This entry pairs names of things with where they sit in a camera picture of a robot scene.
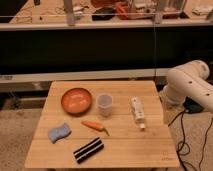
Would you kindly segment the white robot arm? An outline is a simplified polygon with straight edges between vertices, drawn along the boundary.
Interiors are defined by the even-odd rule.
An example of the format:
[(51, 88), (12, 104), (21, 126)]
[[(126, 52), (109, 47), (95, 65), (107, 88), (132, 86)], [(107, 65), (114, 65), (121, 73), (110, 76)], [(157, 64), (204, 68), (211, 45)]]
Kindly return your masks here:
[(210, 74), (208, 65), (193, 60), (173, 67), (166, 75), (167, 84), (162, 90), (162, 99), (167, 106), (182, 105), (187, 97), (213, 113), (213, 85), (206, 79)]

